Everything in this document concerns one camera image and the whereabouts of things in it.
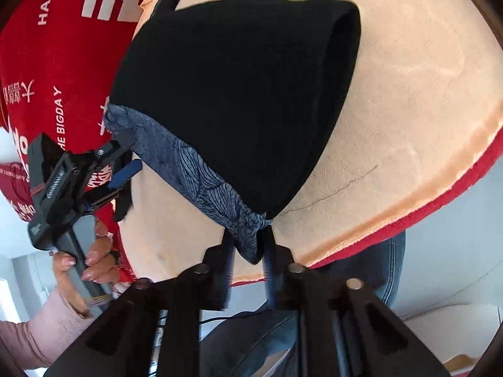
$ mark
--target fingernail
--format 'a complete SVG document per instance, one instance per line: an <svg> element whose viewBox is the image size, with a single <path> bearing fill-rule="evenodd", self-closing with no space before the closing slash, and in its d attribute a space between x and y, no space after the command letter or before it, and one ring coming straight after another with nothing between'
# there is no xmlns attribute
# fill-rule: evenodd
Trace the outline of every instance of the fingernail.
<svg viewBox="0 0 503 377"><path fill-rule="evenodd" d="M75 265L75 258L72 256L65 256L62 260L61 263L63 266L73 266Z"/></svg>
<svg viewBox="0 0 503 377"><path fill-rule="evenodd" d="M92 273L83 273L81 279L83 281L90 281L92 278Z"/></svg>
<svg viewBox="0 0 503 377"><path fill-rule="evenodd" d="M104 225L102 222L96 227L96 235L98 237L104 237L108 233L108 228L106 225Z"/></svg>
<svg viewBox="0 0 503 377"><path fill-rule="evenodd" d="M86 265L87 266L92 265L93 263L95 263L96 260L97 260L97 252L91 251L87 256Z"/></svg>

